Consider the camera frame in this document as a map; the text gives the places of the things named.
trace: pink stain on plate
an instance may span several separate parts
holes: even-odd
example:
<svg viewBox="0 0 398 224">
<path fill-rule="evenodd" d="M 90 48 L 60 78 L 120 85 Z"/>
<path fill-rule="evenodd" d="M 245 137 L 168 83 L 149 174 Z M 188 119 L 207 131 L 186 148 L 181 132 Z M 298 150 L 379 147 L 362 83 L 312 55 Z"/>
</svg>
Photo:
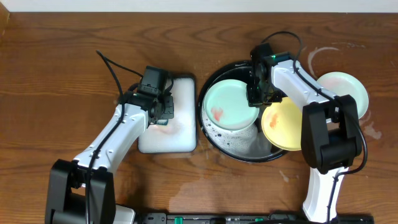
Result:
<svg viewBox="0 0 398 224">
<path fill-rule="evenodd" d="M 216 121 L 220 121 L 220 118 L 222 117 L 224 111 L 221 108 L 216 109 L 213 107 L 211 109 L 211 113 L 213 114 L 214 119 L 216 119 Z"/>
</svg>

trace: brown table top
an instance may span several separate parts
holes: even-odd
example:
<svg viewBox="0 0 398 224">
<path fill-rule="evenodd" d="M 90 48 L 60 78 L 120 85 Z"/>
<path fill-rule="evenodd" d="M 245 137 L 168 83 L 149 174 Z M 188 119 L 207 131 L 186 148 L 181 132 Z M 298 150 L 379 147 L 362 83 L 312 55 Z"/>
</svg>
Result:
<svg viewBox="0 0 398 224">
<path fill-rule="evenodd" d="M 118 91 L 96 49 L 140 72 L 146 65 L 192 72 L 200 90 L 215 70 L 249 59 L 278 30 L 302 37 L 308 72 L 346 72 L 366 87 L 370 105 L 361 126 L 369 160 L 345 177 L 337 211 L 396 222 L 396 14 L 12 13 L 0 43 L 0 223 L 43 223 L 52 164 L 72 160 L 109 121 Z M 290 37 L 271 43 L 276 52 L 297 49 Z M 138 81 L 117 73 L 124 89 Z M 170 213 L 300 209 L 309 178 L 300 152 L 248 164 L 198 135 L 186 154 L 141 154 L 134 144 L 115 177 L 117 203 Z"/>
</svg>

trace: white sponge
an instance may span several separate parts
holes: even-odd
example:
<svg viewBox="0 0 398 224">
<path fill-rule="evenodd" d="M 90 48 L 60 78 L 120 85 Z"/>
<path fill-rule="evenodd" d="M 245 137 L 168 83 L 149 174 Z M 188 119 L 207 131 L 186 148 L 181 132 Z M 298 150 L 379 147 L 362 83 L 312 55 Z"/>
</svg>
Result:
<svg viewBox="0 0 398 224">
<path fill-rule="evenodd" d="M 195 81 L 176 78 L 171 90 L 174 118 L 167 125 L 152 124 L 138 138 L 138 150 L 143 153 L 190 152 L 197 146 L 195 122 Z"/>
</svg>

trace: red stain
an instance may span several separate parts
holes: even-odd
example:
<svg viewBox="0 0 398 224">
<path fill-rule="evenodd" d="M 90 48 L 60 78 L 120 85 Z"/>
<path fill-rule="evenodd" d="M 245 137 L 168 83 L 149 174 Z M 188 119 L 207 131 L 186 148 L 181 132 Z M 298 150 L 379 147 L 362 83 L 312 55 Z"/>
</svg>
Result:
<svg viewBox="0 0 398 224">
<path fill-rule="evenodd" d="M 212 108 L 211 113 L 213 114 L 214 119 L 216 119 L 216 121 L 220 121 L 220 118 L 222 117 L 224 111 L 221 108 L 218 108 L 218 109 Z"/>
<path fill-rule="evenodd" d="M 277 119 L 278 119 L 278 115 L 277 115 L 277 114 L 274 114 L 274 115 L 272 116 L 271 122 L 269 123 L 269 126 L 270 126 L 272 129 L 275 129 L 275 128 L 276 128 Z"/>
</svg>

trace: white background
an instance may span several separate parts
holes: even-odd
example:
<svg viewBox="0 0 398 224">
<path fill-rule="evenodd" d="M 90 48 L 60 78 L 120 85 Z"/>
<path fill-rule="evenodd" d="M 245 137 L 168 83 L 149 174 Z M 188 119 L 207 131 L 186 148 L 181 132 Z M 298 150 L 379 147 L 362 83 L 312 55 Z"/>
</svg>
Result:
<svg viewBox="0 0 398 224">
<path fill-rule="evenodd" d="M 398 0 L 0 0 L 10 12 L 398 12 Z"/>
</svg>

